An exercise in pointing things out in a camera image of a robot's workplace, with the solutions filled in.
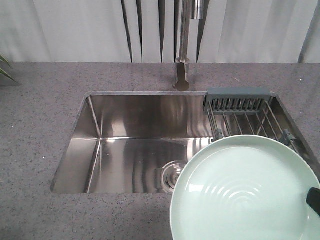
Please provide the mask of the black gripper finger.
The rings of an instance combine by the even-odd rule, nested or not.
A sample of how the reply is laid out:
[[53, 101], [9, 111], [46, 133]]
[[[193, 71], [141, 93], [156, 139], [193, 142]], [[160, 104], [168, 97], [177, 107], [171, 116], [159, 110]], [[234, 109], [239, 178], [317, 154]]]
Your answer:
[[308, 190], [305, 202], [313, 209], [317, 215], [320, 215], [320, 189], [311, 187]]

